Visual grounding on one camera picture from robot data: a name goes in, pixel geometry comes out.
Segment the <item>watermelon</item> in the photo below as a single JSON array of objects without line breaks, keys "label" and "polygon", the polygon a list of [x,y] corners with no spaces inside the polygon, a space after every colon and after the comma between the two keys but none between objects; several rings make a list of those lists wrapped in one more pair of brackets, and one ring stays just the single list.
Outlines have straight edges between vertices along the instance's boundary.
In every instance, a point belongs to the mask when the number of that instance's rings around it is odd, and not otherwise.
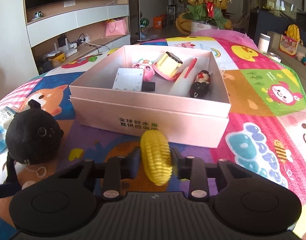
[{"label": "watermelon", "polygon": [[150,21],[149,21],[149,19],[147,19],[147,18],[142,18],[142,19],[140,20],[140,24],[141,24],[142,26],[144,26],[144,27],[148,26],[149,23],[150,23]]}]

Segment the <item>yellow bag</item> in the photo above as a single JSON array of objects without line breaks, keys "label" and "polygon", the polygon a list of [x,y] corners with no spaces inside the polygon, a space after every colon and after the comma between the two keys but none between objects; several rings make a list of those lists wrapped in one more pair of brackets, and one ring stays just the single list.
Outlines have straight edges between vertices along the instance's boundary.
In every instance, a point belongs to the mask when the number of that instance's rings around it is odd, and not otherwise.
[{"label": "yellow bag", "polygon": [[287,31],[284,32],[286,36],[299,41],[301,45],[303,45],[303,41],[301,40],[300,37],[300,30],[296,24],[291,24],[288,28]]}]

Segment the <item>ribbed black surface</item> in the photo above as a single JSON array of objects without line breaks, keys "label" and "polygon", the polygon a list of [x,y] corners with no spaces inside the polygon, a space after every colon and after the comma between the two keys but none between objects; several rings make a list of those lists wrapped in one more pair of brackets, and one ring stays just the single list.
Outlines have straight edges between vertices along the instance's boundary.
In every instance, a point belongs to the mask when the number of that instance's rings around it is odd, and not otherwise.
[{"label": "ribbed black surface", "polygon": [[106,203],[87,226],[59,237],[18,233],[13,240],[221,240],[297,239],[292,232],[279,236],[249,236],[221,224],[205,203],[187,200],[181,192],[129,193],[117,203]]}]

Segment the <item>red bow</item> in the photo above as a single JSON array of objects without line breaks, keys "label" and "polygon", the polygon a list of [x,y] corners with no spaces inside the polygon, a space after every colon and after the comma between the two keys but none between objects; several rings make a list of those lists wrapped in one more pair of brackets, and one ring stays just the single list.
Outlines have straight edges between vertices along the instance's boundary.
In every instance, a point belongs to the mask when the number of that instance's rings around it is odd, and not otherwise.
[{"label": "red bow", "polygon": [[214,18],[214,7],[215,7],[214,3],[207,2],[206,4],[207,14],[211,18]]}]

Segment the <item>toy eye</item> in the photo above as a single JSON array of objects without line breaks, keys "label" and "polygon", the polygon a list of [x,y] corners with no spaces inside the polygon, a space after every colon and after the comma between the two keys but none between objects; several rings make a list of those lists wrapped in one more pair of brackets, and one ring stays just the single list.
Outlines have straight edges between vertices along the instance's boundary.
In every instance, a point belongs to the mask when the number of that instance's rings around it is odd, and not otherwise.
[{"label": "toy eye", "polygon": [[40,127],[38,130],[37,130],[37,134],[41,137],[44,137],[46,135],[46,129],[44,127]]}]

